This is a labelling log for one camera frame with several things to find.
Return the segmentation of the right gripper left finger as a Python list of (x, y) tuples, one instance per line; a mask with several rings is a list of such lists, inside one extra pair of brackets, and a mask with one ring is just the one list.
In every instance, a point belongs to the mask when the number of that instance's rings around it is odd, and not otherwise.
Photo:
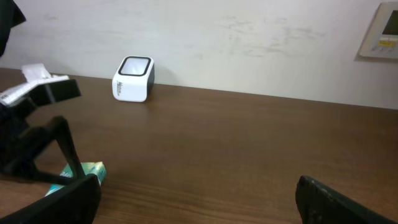
[(1, 218), (1, 224), (93, 223), (101, 200), (94, 174), (67, 185), (44, 198)]

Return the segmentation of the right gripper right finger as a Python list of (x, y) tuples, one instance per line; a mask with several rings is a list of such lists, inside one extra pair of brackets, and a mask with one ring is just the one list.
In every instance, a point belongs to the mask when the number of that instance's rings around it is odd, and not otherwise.
[(303, 224), (397, 224), (307, 175), (298, 180), (295, 201)]

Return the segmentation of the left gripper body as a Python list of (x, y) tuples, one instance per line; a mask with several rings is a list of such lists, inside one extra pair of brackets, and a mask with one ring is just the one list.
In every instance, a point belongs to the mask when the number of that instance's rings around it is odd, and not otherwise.
[(44, 126), (29, 126), (26, 118), (38, 107), (76, 98), (81, 95), (75, 79), (35, 87), (10, 106), (1, 103), (1, 174), (30, 177), (38, 170), (35, 159), (56, 141), (52, 118)]

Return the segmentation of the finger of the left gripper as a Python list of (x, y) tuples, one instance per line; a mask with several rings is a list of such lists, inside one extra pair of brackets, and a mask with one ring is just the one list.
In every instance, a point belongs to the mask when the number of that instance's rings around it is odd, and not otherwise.
[(75, 177), (65, 177), (61, 175), (55, 175), (48, 172), (42, 172), (39, 170), (33, 170), (30, 172), (30, 178), (39, 182), (45, 182), (57, 185), (69, 185), (76, 181)]
[(55, 140), (60, 146), (60, 149), (65, 156), (66, 161), (68, 162), (68, 165), (73, 173), (73, 178), (80, 179), (84, 177), (85, 173), (76, 153), (75, 145), (67, 120), (62, 116), (58, 116), (55, 117), (53, 121), (55, 122), (55, 127), (53, 130)]

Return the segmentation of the small teal tissue pack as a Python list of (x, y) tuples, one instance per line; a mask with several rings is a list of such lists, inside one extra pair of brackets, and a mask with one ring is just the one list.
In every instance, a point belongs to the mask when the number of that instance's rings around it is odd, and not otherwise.
[[(106, 174), (107, 174), (107, 170), (106, 170), (103, 162), (82, 162), (81, 166), (83, 168), (85, 175), (88, 175), (88, 174), (96, 175), (98, 178), (99, 184), (100, 185), (102, 184), (102, 182), (104, 181)], [(69, 167), (69, 165), (66, 165), (64, 167), (64, 169), (60, 173), (60, 176), (73, 177), (73, 173), (72, 173), (72, 170)], [(49, 190), (47, 191), (47, 193), (45, 194), (45, 197), (62, 189), (62, 188), (63, 188), (63, 185), (52, 184), (50, 186)]]

